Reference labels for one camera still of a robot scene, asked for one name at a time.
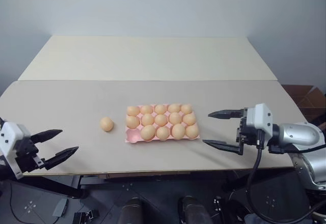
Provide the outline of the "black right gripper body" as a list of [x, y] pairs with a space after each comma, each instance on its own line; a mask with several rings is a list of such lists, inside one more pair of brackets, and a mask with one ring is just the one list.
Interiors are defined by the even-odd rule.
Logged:
[[263, 130], [256, 129], [252, 125], [247, 125], [248, 108], [242, 109], [240, 125], [237, 128], [236, 142], [242, 147], [244, 144], [255, 145], [263, 148]]

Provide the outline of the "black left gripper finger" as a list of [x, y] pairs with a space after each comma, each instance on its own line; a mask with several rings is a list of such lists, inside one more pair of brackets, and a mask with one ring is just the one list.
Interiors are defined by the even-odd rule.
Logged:
[[52, 157], [48, 160], [42, 159], [45, 169], [49, 170], [49, 169], [61, 164], [62, 162], [66, 161], [78, 149], [79, 149], [79, 147], [67, 148], [67, 149], [57, 153], [54, 157]]
[[61, 132], [63, 132], [63, 131], [60, 129], [51, 129], [51, 130], [47, 130], [47, 131], [43, 131], [43, 132], [34, 134], [30, 137], [30, 139], [34, 144], [43, 143], [43, 142], [48, 141], [48, 140], [52, 139], [53, 137], [57, 136]]

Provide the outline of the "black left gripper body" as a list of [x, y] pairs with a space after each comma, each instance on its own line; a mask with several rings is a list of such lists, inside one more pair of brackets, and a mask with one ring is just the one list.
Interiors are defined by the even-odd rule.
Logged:
[[31, 172], [36, 169], [47, 169], [44, 159], [40, 159], [37, 155], [39, 152], [35, 143], [42, 143], [46, 141], [43, 135], [25, 136], [15, 144], [16, 162], [22, 173]]

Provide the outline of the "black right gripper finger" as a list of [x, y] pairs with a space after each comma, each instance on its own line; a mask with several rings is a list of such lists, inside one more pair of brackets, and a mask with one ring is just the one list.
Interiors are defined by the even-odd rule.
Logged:
[[211, 118], [228, 120], [231, 118], [243, 117], [243, 111], [244, 109], [225, 109], [209, 113], [208, 116]]
[[210, 140], [210, 139], [203, 139], [202, 142], [221, 151], [242, 155], [242, 146], [235, 146], [235, 145], [227, 144], [226, 142], [223, 141]]

